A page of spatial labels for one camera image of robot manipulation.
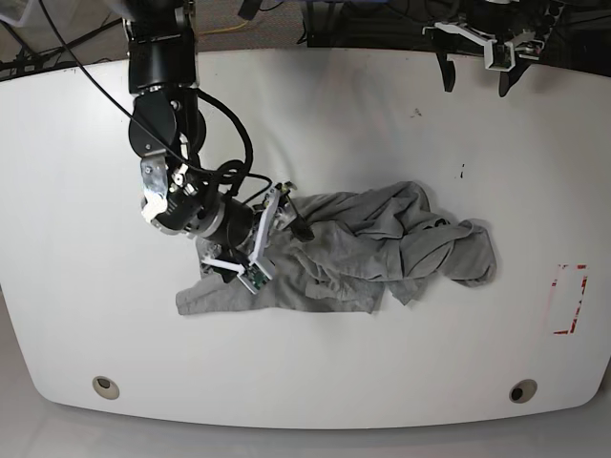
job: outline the crumpled fabric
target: crumpled fabric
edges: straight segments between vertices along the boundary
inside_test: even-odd
[[[469,220],[452,224],[431,212],[424,190],[400,182],[365,193],[295,198],[315,239],[272,234],[265,255],[277,276],[258,295],[235,279],[203,273],[177,294],[181,315],[279,307],[305,312],[367,312],[385,288],[403,304],[420,297],[435,272],[467,287],[493,280],[488,232]],[[205,252],[198,239],[198,253]]]

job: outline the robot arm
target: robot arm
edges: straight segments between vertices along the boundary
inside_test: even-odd
[[[142,215],[165,233],[211,241],[204,262],[226,281],[237,276],[256,294],[275,274],[263,256],[269,231],[289,227],[300,239],[313,238],[290,202],[290,187],[273,187],[262,211],[235,199],[250,174],[252,142],[231,110],[198,89],[193,2],[114,0],[111,7],[125,18],[129,41],[129,91],[135,97],[136,120],[130,122],[129,138],[141,158]],[[201,167],[206,125],[198,99],[234,123],[244,143],[243,160],[229,160],[218,170]],[[228,189],[221,192],[221,186]]]

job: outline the white tabletop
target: white tabletop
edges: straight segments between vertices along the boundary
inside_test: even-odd
[[[300,428],[469,422],[592,398],[611,354],[611,81],[535,67],[499,99],[495,73],[468,58],[452,94],[434,55],[414,52],[224,52],[199,65],[201,86],[249,130],[253,171],[304,195],[417,180],[435,210],[490,228],[497,278],[474,290],[436,279],[419,302],[388,296],[373,315],[181,317],[195,248],[141,218],[128,120],[75,70],[4,83],[0,282],[44,397]],[[126,63],[92,71],[131,105]],[[201,110],[205,162],[242,157],[231,124]],[[555,334],[579,301],[574,332]],[[95,394],[98,375],[117,400]],[[513,404],[524,379],[538,392]]]

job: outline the round hole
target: round hole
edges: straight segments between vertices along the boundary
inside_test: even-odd
[[[512,390],[512,401],[519,401],[523,394],[522,388],[514,388]]]
[[[528,403],[537,393],[537,382],[534,380],[522,380],[516,384],[509,392],[509,399],[512,403]]]
[[[97,384],[104,389],[108,389],[111,387],[111,383],[106,379],[97,379]]]
[[[118,398],[118,386],[108,377],[95,377],[94,391],[104,399]]]

